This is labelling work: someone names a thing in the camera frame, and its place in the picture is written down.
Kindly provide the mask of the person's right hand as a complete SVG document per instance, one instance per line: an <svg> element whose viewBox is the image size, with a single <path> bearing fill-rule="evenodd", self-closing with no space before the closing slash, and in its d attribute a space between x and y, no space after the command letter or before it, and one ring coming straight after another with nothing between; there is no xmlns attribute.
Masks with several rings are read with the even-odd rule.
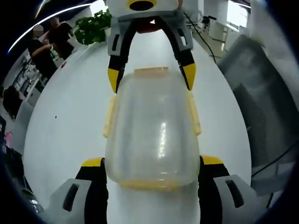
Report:
<svg viewBox="0 0 299 224"><path fill-rule="evenodd" d="M137 21L136 31L139 34L156 32L161 29L161 26L157 23L152 23L152 18L141 18Z"/></svg>

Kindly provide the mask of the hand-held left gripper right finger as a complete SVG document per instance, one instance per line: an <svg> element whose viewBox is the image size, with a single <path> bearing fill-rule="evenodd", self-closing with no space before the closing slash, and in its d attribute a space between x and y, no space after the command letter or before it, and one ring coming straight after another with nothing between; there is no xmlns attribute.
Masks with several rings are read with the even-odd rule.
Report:
<svg viewBox="0 0 299 224"><path fill-rule="evenodd" d="M201 155L198 175L201 224L253 224L259 218L256 192L223 161Z"/></svg>

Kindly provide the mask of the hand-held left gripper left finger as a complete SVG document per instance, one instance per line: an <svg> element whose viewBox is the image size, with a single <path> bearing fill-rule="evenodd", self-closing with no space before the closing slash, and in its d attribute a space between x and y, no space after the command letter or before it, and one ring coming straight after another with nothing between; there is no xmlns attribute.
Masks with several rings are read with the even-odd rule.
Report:
<svg viewBox="0 0 299 224"><path fill-rule="evenodd" d="M44 221L48 224L106 224L107 202L105 159L89 159L75 178L68 179L50 196Z"/></svg>

